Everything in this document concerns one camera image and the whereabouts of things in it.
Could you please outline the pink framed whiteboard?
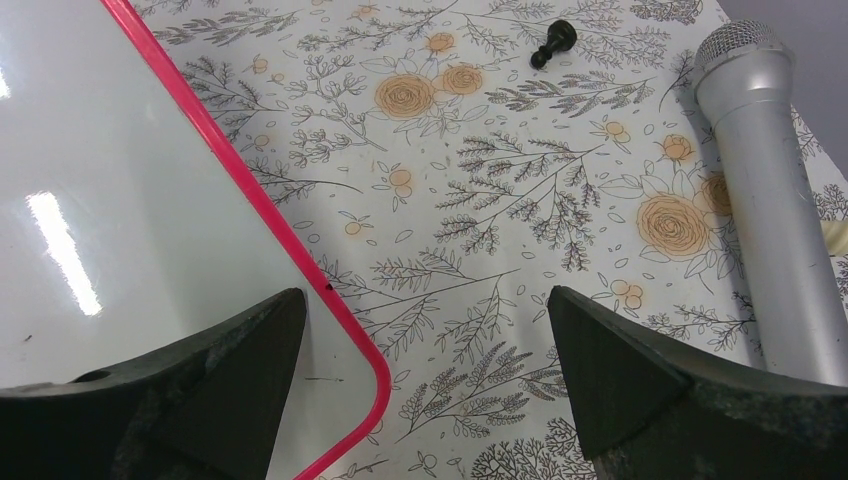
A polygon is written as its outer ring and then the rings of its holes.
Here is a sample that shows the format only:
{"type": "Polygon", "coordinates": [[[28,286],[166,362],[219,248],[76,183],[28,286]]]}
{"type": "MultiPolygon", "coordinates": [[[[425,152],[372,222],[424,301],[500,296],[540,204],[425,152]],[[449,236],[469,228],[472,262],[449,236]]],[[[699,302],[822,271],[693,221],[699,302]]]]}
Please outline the pink framed whiteboard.
{"type": "Polygon", "coordinates": [[[267,477],[316,479],[388,373],[125,1],[1,5],[1,383],[65,383],[289,288],[305,332],[267,477]]]}

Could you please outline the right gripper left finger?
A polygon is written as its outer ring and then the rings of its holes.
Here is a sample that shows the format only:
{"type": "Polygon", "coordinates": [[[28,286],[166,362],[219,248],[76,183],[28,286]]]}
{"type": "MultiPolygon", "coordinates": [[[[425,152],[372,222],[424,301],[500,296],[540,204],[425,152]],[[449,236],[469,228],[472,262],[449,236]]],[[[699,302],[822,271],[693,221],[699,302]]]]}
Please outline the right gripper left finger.
{"type": "Polygon", "coordinates": [[[287,289],[139,357],[1,392],[5,479],[262,479],[307,319],[287,289]]]}

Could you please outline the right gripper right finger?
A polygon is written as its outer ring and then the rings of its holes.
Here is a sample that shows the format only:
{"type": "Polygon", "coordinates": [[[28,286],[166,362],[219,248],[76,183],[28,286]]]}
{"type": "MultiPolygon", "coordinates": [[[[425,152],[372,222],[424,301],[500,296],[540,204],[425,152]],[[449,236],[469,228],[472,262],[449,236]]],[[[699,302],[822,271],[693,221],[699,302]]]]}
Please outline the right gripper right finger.
{"type": "Polygon", "coordinates": [[[725,360],[553,288],[584,458],[601,479],[843,479],[847,391],[725,360]]]}

